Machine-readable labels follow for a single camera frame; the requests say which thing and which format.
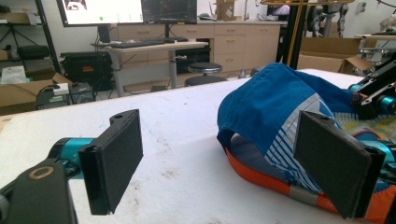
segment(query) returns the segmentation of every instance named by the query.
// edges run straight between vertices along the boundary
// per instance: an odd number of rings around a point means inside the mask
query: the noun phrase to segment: desk
[[[132,49],[106,49],[113,62],[114,78],[116,81],[117,94],[124,96],[123,86],[135,84],[139,82],[150,81],[155,78],[170,77],[171,88],[174,89],[177,86],[177,70],[176,70],[176,54],[175,51],[178,49],[197,49],[203,48],[207,45],[206,42],[179,42],[174,44],[164,44],[147,46],[141,48]],[[147,67],[136,67],[129,69],[121,69],[120,54],[133,54],[138,53],[150,53],[155,51],[168,51],[169,63],[157,64]]]
[[[342,88],[361,79],[305,71]],[[84,181],[69,181],[79,223],[356,223],[235,173],[216,139],[217,111],[222,99],[247,80],[18,115],[0,132],[0,187],[44,160],[59,139],[98,136],[109,126],[109,117],[139,108],[144,157],[115,215],[92,216]]]
[[[355,35],[355,37],[358,38],[365,37],[367,39],[374,39],[374,40],[396,40],[396,35]]]

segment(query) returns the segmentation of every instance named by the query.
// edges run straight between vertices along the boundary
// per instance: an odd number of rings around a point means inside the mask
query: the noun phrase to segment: blue fabric
[[[352,92],[320,78],[290,69],[283,63],[267,65],[221,102],[218,139],[231,148],[239,133],[254,143],[264,158],[286,173],[289,182],[320,192],[320,188],[292,157],[300,110],[335,120],[334,112],[355,113]]]

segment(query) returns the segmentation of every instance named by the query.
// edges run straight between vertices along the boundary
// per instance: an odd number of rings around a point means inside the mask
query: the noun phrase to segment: stool
[[[192,63],[188,70],[192,73],[204,73],[200,77],[190,77],[184,82],[186,86],[198,86],[208,83],[227,81],[225,77],[208,76],[210,73],[221,72],[222,66],[218,63]]]

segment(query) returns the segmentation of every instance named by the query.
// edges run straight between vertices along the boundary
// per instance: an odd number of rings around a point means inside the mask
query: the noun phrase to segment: monitor screen
[[[197,0],[142,0],[142,8],[144,23],[197,23]]]
[[[64,27],[143,23],[141,0],[56,0]]]

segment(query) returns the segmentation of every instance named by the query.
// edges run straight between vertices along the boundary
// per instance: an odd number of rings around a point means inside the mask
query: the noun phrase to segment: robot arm
[[[344,36],[344,30],[345,30],[345,23],[346,23],[346,14],[347,14],[347,11],[348,11],[348,6],[347,6],[347,4],[343,4],[341,7],[340,7],[340,19],[338,19],[338,22],[337,22],[337,25],[338,25],[338,28],[337,28],[337,31],[338,31],[338,35],[340,36],[340,37],[343,37]]]
[[[138,110],[110,118],[97,138],[63,138],[0,189],[0,223],[78,223],[67,181],[81,172],[91,213],[114,213],[142,157]]]
[[[359,83],[349,87],[362,96],[355,105],[360,119],[373,119],[378,113],[396,114],[396,59],[384,64]]]
[[[377,183],[396,184],[396,145],[345,133],[331,118],[301,111],[294,158],[312,176],[343,218],[365,217]],[[387,223],[395,223],[396,197]]]
[[[323,13],[323,6],[316,6],[315,7],[316,15],[313,21],[313,35],[314,37],[319,37],[321,34],[319,33],[320,23],[323,21],[322,13]]]

